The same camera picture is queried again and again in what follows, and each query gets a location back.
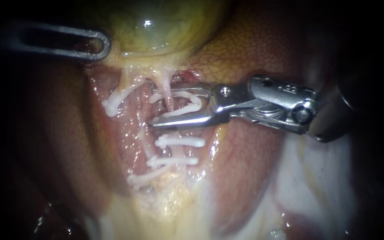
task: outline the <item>metal jaw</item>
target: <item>metal jaw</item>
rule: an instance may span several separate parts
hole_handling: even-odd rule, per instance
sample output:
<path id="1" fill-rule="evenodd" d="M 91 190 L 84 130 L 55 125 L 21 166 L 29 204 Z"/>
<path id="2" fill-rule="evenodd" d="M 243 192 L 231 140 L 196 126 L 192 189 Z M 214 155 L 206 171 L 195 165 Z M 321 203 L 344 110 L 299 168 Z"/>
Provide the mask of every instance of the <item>metal jaw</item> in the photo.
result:
<path id="1" fill-rule="evenodd" d="M 172 91 L 186 91 L 208 99 L 207 107 L 197 113 L 149 122 L 152 127 L 172 130 L 203 128 L 227 123 L 231 117 L 298 134 L 307 133 L 315 116 L 316 93 L 265 75 L 229 86 L 225 84 L 174 84 Z"/>

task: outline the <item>instrument screw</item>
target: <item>instrument screw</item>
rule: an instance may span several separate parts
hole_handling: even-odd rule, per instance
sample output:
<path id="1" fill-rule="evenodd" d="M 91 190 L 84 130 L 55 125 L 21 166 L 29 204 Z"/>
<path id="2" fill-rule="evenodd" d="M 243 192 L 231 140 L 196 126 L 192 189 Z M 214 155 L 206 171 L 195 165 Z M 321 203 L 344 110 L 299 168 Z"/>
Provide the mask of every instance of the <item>instrument screw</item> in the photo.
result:
<path id="1" fill-rule="evenodd" d="M 223 96 L 228 96 L 229 93 L 230 93 L 230 89 L 228 87 L 222 87 L 222 89 L 220 90 L 220 93 L 223 95 Z"/>

